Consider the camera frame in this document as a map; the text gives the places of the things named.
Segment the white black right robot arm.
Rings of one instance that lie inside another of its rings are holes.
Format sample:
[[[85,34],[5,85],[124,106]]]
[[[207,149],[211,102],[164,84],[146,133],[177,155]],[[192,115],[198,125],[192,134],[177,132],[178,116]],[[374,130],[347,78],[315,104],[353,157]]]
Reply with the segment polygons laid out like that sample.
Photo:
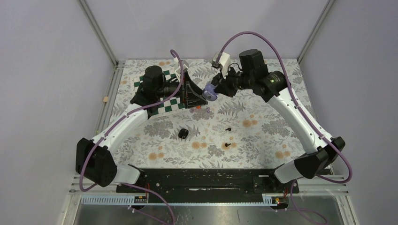
[[[206,85],[203,96],[215,101],[218,94],[233,97],[238,90],[252,90],[274,108],[300,140],[305,153],[282,164],[270,173],[269,187],[275,193],[283,192],[288,182],[301,177],[311,179],[329,166],[345,147],[342,137],[333,137],[321,128],[296,98],[289,82],[280,71],[268,70],[261,51],[246,50],[239,54],[241,69],[231,68],[230,55],[216,53],[212,66],[220,72]]]

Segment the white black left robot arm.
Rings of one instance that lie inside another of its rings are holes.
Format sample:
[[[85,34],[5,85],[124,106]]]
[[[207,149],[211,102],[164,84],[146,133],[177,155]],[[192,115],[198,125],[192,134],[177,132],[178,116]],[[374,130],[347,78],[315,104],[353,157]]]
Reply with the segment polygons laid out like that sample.
[[[111,125],[92,139],[82,138],[77,143],[75,170],[95,184],[106,187],[111,183],[127,183],[135,193],[145,188],[142,170],[132,165],[117,165],[113,156],[132,131],[157,114],[166,98],[179,99],[183,108],[194,108],[207,104],[202,89],[189,77],[184,65],[184,76],[180,77],[180,66],[174,72],[163,71],[159,66],[149,66],[133,87],[134,97],[126,110]]]

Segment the purple earbud charging case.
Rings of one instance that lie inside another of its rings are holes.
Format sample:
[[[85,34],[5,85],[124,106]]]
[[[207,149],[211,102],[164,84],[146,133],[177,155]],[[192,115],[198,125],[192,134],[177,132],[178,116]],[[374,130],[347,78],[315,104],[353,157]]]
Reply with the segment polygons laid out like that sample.
[[[215,88],[215,85],[207,83],[202,91],[203,98],[207,101],[216,101],[218,99],[218,94],[215,92]]]

